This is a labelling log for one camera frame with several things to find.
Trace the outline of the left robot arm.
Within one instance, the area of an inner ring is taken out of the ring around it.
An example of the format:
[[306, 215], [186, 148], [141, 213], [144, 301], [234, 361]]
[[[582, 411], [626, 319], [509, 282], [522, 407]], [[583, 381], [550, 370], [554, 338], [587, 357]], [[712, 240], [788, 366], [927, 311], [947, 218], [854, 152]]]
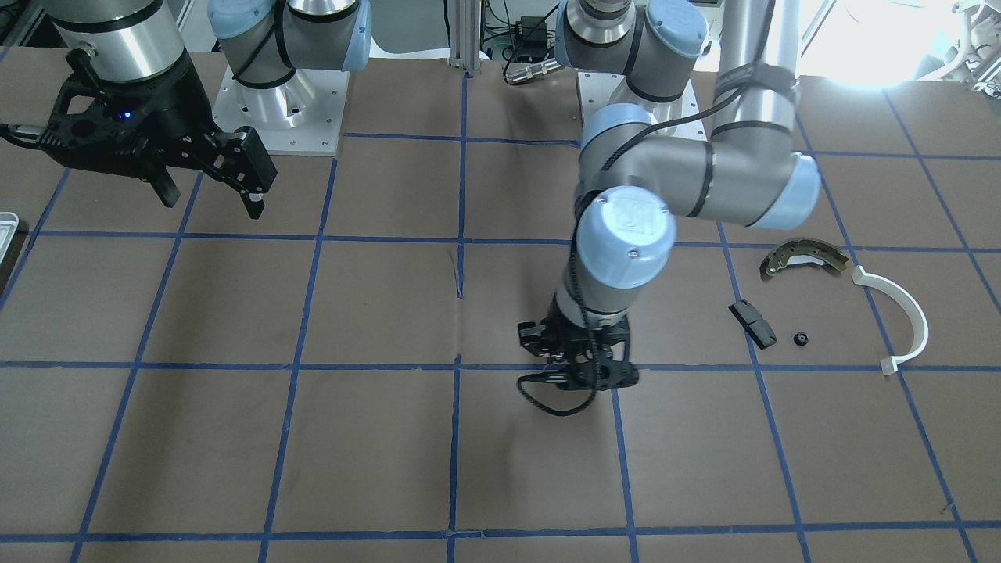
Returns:
[[792, 229], [818, 199], [818, 167], [791, 147], [798, 105], [797, 1], [727, 1], [712, 105], [666, 119], [703, 52], [708, 24], [687, 1], [562, 1], [555, 58], [621, 76], [579, 142], [569, 262], [523, 349], [558, 364], [523, 375], [566, 391], [630, 387], [628, 310], [658, 277], [676, 219]]

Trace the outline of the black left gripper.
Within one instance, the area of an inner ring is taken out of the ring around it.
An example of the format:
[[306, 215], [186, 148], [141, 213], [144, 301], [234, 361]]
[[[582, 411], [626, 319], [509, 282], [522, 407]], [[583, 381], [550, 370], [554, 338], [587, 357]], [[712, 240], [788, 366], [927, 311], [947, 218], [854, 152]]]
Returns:
[[519, 392], [523, 391], [523, 382], [550, 382], [565, 391], [601, 391], [633, 387], [640, 380], [639, 371], [630, 363], [628, 317], [596, 328], [589, 335], [585, 328], [553, 309], [550, 317], [539, 324], [518, 324], [518, 337], [522, 348], [533, 356], [546, 356], [551, 364], [562, 364], [558, 371], [523, 375], [516, 381]]

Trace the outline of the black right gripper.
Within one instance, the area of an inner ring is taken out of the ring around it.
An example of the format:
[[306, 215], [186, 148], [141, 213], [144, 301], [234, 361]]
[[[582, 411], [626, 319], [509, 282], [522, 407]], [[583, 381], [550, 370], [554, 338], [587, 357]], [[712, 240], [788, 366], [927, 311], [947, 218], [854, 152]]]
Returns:
[[66, 61], [72, 74], [37, 139], [43, 153], [72, 170], [150, 183], [167, 208], [180, 199], [167, 168], [201, 170], [235, 190], [251, 220], [260, 219], [278, 168], [256, 129], [225, 132], [214, 123], [188, 52], [161, 74], [130, 83], [100, 78], [87, 51], [71, 51]]

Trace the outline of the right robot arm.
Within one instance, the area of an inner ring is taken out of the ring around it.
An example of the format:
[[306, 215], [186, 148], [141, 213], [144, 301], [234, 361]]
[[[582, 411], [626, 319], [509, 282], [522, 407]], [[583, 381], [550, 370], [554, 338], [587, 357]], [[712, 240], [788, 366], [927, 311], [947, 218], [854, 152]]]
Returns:
[[150, 185], [165, 207], [169, 168], [200, 170], [264, 212], [276, 178], [260, 132], [307, 124], [319, 95], [307, 71], [360, 71], [371, 56], [368, 1], [211, 1], [246, 123], [222, 128], [163, 1], [45, 1], [72, 74], [29, 146], [71, 170]]

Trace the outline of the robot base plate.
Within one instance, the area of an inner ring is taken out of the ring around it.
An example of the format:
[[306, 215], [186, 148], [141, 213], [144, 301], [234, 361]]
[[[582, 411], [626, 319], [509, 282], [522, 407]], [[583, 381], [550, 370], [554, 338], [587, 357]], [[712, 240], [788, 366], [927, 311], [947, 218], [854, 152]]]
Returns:
[[255, 89], [226, 68], [212, 104], [225, 131], [251, 126], [272, 156], [336, 156], [350, 72], [300, 69], [285, 84]]
[[642, 99], [633, 92], [622, 75], [580, 71], [578, 90], [583, 122], [580, 142], [583, 144], [587, 144], [598, 133], [623, 124], [626, 118], [639, 117], [640, 111], [648, 115], [647, 124], [661, 124], [689, 117], [700, 111], [691, 83], [686, 84], [678, 99], [654, 102]]

